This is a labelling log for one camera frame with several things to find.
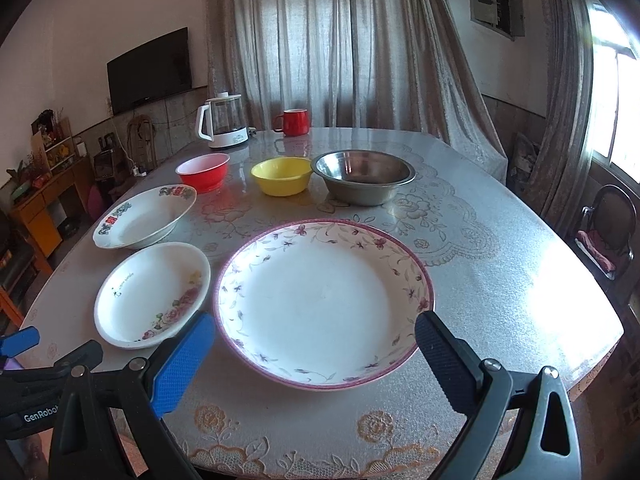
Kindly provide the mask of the white plate pink roses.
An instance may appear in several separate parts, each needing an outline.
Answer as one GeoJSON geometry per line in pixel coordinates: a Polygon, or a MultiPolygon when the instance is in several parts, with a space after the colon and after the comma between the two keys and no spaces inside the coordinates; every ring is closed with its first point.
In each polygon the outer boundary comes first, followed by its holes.
{"type": "Polygon", "coordinates": [[[175,336],[201,307],[212,271],[204,252],[180,242],[139,250],[108,274],[94,302],[102,339],[125,350],[175,336]]]}

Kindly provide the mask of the large purple floral plate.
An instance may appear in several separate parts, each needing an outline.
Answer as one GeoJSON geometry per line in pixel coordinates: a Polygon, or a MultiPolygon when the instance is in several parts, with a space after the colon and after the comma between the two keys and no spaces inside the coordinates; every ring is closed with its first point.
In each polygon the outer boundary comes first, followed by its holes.
{"type": "Polygon", "coordinates": [[[373,226],[304,220],[235,252],[214,288],[218,332],[248,367],[300,390],[337,391],[393,373],[434,308],[426,267],[373,226]]]}

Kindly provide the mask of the white plate red characters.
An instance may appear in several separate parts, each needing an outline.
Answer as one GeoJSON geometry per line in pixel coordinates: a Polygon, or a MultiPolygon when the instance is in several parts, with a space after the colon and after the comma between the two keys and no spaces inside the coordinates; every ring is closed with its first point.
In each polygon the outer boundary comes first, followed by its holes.
{"type": "Polygon", "coordinates": [[[132,196],[99,221],[93,243],[101,249],[149,247],[175,229],[197,198],[196,189],[184,184],[159,186],[132,196]]]}

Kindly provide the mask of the red plastic bowl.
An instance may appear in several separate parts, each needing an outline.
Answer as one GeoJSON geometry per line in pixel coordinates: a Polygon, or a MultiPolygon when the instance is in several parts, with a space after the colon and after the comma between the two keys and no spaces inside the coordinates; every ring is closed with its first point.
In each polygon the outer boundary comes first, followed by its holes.
{"type": "Polygon", "coordinates": [[[207,193],[219,188],[229,169],[230,156],[209,153],[186,160],[176,168],[176,174],[185,185],[198,193],[207,193]]]}

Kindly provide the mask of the stainless steel bowl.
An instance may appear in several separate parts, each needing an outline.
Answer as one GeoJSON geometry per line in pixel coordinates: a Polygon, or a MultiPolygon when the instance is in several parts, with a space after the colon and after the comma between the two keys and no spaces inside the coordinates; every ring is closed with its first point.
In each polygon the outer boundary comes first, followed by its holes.
{"type": "Polygon", "coordinates": [[[311,169],[337,200],[363,207],[390,202],[416,178],[416,170],[402,158],[370,150],[322,154],[311,161],[311,169]]]}

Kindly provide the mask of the yellow plastic bowl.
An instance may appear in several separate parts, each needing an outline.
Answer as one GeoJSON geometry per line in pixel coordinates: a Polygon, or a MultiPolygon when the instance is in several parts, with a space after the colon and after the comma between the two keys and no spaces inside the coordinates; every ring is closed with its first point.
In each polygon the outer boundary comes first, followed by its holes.
{"type": "Polygon", "coordinates": [[[304,192],[311,173],[310,160],[305,157],[267,159],[250,170],[260,190],[272,197],[288,197],[304,192]]]}

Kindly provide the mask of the orange wooden desk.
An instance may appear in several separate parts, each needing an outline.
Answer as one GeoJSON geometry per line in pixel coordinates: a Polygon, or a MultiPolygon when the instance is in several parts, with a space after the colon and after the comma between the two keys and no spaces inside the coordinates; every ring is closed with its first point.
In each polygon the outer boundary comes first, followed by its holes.
{"type": "Polygon", "coordinates": [[[88,214],[88,198],[94,183],[88,156],[81,157],[54,176],[40,190],[35,190],[9,211],[9,217],[27,233],[44,258],[50,257],[62,243],[52,207],[60,203],[66,217],[88,214]]]}

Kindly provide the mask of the small wooden shelf with items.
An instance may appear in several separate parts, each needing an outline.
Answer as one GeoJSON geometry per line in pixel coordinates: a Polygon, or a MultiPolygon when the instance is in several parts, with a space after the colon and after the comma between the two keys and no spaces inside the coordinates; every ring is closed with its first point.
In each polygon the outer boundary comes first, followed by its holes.
{"type": "Polygon", "coordinates": [[[59,174],[76,159],[70,120],[58,110],[44,110],[32,123],[32,159],[38,169],[59,174]]]}

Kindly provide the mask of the dark wooden round-back chair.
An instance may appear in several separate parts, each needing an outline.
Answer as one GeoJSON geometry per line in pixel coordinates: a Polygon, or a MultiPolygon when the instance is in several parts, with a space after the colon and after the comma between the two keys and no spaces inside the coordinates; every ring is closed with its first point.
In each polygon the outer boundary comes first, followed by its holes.
{"type": "Polygon", "coordinates": [[[590,206],[582,208],[572,242],[607,282],[619,280],[634,261],[631,240],[637,209],[619,186],[602,186],[590,206]]]}

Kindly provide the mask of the grey side window curtain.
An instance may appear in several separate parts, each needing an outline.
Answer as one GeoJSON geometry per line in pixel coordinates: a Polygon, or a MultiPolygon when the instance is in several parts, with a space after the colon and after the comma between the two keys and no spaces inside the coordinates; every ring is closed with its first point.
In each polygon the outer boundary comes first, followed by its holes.
{"type": "Polygon", "coordinates": [[[524,202],[560,237],[572,228],[588,178],[593,83],[588,0],[541,0],[548,46],[547,117],[524,202]]]}

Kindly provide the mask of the white glass electric kettle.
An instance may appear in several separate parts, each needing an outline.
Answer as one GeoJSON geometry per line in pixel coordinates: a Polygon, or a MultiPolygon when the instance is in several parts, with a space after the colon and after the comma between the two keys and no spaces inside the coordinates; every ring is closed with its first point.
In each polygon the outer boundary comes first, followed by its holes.
{"type": "Polygon", "coordinates": [[[242,96],[220,92],[198,108],[195,134],[210,148],[232,148],[248,140],[242,96]]]}

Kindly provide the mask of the red enamel mug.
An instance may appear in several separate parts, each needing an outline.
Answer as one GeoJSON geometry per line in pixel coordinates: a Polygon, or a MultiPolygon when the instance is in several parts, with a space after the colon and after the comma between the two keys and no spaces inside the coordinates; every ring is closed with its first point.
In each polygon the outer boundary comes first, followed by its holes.
{"type": "Polygon", "coordinates": [[[310,130],[308,110],[304,108],[284,110],[280,115],[273,118],[272,130],[283,133],[285,136],[304,136],[308,134],[310,130]]]}

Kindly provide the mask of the wooden chair by wall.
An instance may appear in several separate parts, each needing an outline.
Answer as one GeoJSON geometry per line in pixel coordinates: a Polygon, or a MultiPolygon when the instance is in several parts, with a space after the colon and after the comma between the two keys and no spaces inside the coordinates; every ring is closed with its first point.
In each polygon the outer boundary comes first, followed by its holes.
{"type": "Polygon", "coordinates": [[[150,172],[157,167],[155,133],[155,126],[149,115],[134,116],[128,122],[127,152],[140,172],[150,172]]]}

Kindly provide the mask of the black wall television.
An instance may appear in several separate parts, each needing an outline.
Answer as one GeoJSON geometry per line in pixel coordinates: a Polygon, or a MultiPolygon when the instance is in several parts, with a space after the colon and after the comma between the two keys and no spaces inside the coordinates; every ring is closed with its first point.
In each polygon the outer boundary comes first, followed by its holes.
{"type": "Polygon", "coordinates": [[[192,89],[189,29],[168,32],[106,63],[114,115],[192,89]]]}

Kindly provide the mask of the wall electrical panel box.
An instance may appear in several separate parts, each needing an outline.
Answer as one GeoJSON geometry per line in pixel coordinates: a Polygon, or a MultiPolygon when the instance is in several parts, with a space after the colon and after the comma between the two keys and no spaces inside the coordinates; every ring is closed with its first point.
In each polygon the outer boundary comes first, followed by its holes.
{"type": "Polygon", "coordinates": [[[525,36],[523,0],[470,0],[471,21],[511,40],[525,36]]]}

